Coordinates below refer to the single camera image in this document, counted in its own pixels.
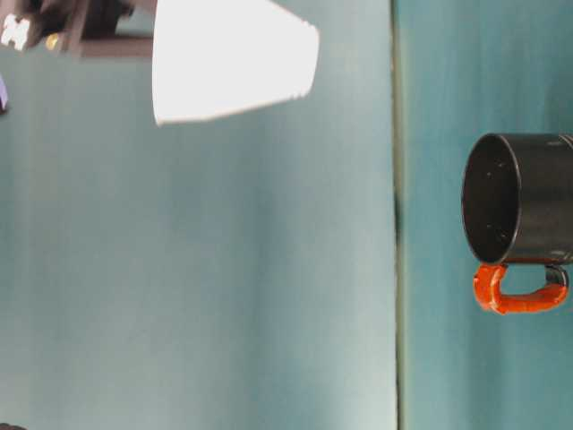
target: purple object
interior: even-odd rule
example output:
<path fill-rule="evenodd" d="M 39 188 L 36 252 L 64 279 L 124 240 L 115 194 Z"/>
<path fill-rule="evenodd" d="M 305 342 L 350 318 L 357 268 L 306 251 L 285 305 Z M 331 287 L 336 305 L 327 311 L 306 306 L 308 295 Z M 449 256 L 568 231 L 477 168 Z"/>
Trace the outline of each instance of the purple object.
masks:
<path fill-rule="evenodd" d="M 4 84 L 4 80 L 2 79 L 2 75 L 0 75 L 0 113 L 4 113 L 6 111 L 7 105 L 8 105 L 8 90 L 6 89 L 6 85 Z"/>

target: mug handle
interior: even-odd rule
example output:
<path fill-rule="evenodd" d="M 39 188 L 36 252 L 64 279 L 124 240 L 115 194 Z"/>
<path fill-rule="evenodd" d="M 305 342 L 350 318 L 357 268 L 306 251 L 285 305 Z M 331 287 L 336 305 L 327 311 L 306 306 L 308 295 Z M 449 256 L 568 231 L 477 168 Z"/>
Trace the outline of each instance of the mug handle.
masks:
<path fill-rule="evenodd" d="M 474 293 L 484 311 L 497 314 L 534 314 L 559 306 L 567 298 L 569 277 L 560 266 L 545 266 L 545 287 L 524 295 L 504 295 L 501 280 L 506 265 L 482 264 L 474 275 Z"/>

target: paper cup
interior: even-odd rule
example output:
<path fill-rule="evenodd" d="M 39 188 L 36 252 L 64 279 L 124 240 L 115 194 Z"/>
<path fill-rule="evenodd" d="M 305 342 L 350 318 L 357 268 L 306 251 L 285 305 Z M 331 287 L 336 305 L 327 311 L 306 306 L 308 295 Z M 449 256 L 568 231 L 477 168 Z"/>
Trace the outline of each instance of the paper cup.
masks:
<path fill-rule="evenodd" d="M 269 0 L 159 0 L 156 121 L 205 121 L 303 97 L 319 44 L 312 25 Z"/>

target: teal table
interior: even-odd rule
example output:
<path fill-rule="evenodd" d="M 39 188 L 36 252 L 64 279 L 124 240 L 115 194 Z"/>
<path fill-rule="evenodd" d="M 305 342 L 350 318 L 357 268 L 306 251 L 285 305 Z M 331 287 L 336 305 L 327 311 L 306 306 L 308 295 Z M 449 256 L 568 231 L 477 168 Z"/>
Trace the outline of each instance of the teal table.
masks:
<path fill-rule="evenodd" d="M 147 64 L 0 53 L 0 422 L 395 427 L 389 8 L 281 4 L 312 94 L 204 125 Z"/>
<path fill-rule="evenodd" d="M 573 301 L 485 314 L 461 225 L 466 157 L 483 133 L 573 129 L 565 0 L 398 0 L 401 418 L 406 430 L 570 428 Z M 509 291 L 540 287 L 512 269 Z"/>

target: teal surface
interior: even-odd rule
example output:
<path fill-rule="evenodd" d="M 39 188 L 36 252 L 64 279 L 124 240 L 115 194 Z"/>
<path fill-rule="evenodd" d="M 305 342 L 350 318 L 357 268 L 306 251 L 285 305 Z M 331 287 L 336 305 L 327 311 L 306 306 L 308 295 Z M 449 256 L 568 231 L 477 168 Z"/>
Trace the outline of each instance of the teal surface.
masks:
<path fill-rule="evenodd" d="M 573 301 L 499 317 L 474 301 L 461 225 L 466 157 L 486 132 L 573 129 L 571 3 L 398 0 L 406 430 L 570 428 Z M 514 268 L 508 291 L 541 287 Z"/>
<path fill-rule="evenodd" d="M 147 64 L 0 53 L 0 422 L 395 427 L 389 8 L 281 4 L 312 94 L 205 125 Z"/>

